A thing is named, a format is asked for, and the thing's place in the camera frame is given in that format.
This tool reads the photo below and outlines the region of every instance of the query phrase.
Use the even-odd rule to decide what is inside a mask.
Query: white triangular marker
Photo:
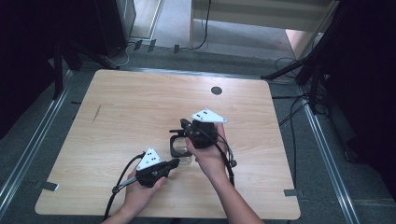
[[[142,161],[137,164],[136,169],[138,171],[146,169],[150,166],[160,163],[162,160],[160,156],[155,152],[154,148],[150,147],[143,157]]]
[[[206,108],[198,113],[191,114],[191,118],[201,122],[226,123],[228,120]]]

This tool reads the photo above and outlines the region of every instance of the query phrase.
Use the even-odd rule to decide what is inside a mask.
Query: black circle
[[[211,91],[215,95],[220,95],[222,93],[222,89],[220,87],[212,87]]]

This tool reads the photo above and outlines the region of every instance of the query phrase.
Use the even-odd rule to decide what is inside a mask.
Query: metal rail
[[[33,134],[31,140],[29,141],[26,149],[23,151],[17,165],[12,170],[7,181],[3,184],[0,190],[0,220],[5,214],[12,198],[14,197],[18,187],[20,186],[24,176],[26,175],[30,164],[35,158],[35,154],[39,150],[41,143],[43,142],[50,125],[55,119],[58,111],[64,102],[64,98],[69,92],[69,82],[73,74],[69,70],[64,76],[64,91],[60,94],[57,100],[52,101],[49,105],[44,118],[38,125],[35,133]]]
[[[299,88],[299,91],[300,94],[305,93],[305,91],[301,87]],[[318,118],[312,113],[309,106],[305,106],[304,109],[306,116],[308,117],[309,124],[311,125],[312,131],[314,132],[314,136],[317,139],[320,154],[325,163],[330,180],[332,181],[332,186],[334,187],[334,191],[338,198],[338,202],[340,203],[341,209],[344,213],[344,217],[346,218],[346,223],[358,224],[360,223],[360,221],[355,211],[355,207],[351,198],[349,197],[347,187],[344,184],[344,181],[338,171],[334,158],[332,157],[332,152],[329,148],[329,145],[327,144],[326,137],[321,130]]]

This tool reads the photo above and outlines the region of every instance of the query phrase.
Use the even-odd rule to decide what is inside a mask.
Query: wooden table
[[[215,95],[212,87],[221,87]],[[265,219],[296,219],[300,209],[268,84],[262,80],[100,70],[82,102],[49,182],[35,206],[42,215],[104,214],[111,190],[128,161],[154,147],[171,160],[169,130],[209,108],[224,125],[238,165],[235,187]],[[110,214],[123,203],[118,194]],[[198,164],[180,164],[141,217],[225,217]]]

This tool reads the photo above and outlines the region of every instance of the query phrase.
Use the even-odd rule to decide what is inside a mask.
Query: forearm
[[[106,219],[103,224],[128,224],[135,216],[135,212],[127,211],[127,208],[122,207],[114,216]]]
[[[262,220],[228,181],[227,176],[217,176],[216,178],[211,178],[210,181],[219,195],[225,214],[231,224],[262,223]]]

